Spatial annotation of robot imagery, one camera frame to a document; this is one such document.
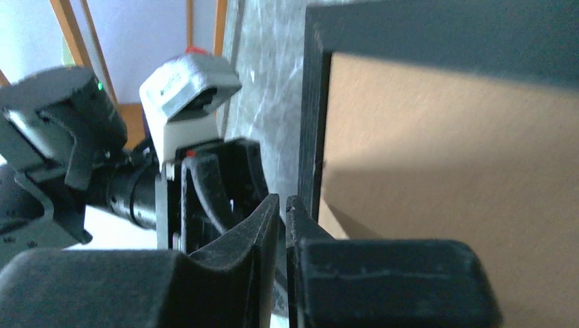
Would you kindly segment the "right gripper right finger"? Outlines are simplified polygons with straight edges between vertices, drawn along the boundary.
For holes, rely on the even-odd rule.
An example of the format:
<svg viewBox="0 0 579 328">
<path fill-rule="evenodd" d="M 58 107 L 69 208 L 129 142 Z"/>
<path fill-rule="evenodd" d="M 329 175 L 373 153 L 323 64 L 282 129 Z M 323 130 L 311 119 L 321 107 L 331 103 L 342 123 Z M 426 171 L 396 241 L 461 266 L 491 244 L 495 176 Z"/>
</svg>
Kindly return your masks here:
<svg viewBox="0 0 579 328">
<path fill-rule="evenodd" d="M 448 239 L 339 240 L 286 203 L 291 327 L 500 327 L 477 254 Z"/>
</svg>

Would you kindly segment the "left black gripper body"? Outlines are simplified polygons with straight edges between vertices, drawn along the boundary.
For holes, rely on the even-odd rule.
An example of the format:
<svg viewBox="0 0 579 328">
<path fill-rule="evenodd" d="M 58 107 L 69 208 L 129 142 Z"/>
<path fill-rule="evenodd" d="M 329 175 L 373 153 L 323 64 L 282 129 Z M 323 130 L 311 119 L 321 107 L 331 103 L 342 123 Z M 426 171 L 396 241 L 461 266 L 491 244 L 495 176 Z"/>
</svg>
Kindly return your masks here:
<svg viewBox="0 0 579 328">
<path fill-rule="evenodd" d="M 257 141 L 204 141 L 161 165 L 147 138 L 93 172 L 87 203 L 156 231 L 159 249 L 190 254 L 241 223 L 268 194 Z"/>
</svg>

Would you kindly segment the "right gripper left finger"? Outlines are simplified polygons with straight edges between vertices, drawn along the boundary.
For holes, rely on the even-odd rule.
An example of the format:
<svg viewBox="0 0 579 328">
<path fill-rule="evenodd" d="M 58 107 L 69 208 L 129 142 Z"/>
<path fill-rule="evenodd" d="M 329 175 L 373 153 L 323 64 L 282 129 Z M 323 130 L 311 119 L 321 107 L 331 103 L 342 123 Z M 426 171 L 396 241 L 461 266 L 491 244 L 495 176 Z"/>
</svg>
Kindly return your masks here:
<svg viewBox="0 0 579 328">
<path fill-rule="evenodd" d="M 201 249 L 32 249 L 1 272 L 2 327 L 268 327 L 279 196 Z"/>
</svg>

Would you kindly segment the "brown backing board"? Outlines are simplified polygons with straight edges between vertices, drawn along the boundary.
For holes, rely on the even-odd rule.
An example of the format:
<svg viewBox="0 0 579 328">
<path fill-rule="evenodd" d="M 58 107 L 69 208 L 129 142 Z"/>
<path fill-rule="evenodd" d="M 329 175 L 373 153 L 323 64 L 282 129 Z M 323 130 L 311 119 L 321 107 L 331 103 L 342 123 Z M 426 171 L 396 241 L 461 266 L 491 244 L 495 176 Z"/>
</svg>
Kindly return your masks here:
<svg viewBox="0 0 579 328">
<path fill-rule="evenodd" d="M 452 238 L 506 327 L 578 326 L 578 92 L 336 54 L 319 206 L 337 238 Z"/>
</svg>

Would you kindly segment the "black picture frame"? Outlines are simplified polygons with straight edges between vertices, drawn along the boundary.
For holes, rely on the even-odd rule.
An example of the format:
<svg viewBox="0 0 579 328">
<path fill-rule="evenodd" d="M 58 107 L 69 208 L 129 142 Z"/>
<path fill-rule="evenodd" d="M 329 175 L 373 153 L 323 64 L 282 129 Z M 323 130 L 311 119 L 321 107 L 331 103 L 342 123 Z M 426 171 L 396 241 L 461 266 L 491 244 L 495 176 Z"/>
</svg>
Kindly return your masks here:
<svg viewBox="0 0 579 328">
<path fill-rule="evenodd" d="M 317 218 L 331 57 L 578 88 L 577 1 L 366 1 L 305 12 L 298 193 Z"/>
</svg>

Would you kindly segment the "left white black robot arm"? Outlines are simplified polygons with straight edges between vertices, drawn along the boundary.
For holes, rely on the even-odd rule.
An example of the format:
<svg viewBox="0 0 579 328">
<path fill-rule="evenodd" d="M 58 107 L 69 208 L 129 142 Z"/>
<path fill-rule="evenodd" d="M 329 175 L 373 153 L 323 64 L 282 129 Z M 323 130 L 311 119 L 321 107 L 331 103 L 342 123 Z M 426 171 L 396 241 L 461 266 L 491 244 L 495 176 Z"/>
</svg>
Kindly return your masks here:
<svg viewBox="0 0 579 328">
<path fill-rule="evenodd" d="M 217 135 L 213 113 L 240 89 L 224 68 L 168 68 L 143 84 L 149 134 L 126 125 L 94 71 L 56 67 L 1 89 L 1 263 L 37 247 L 88 244 L 85 209 L 156 231 L 192 252 L 268 194 L 259 144 Z"/>
</svg>

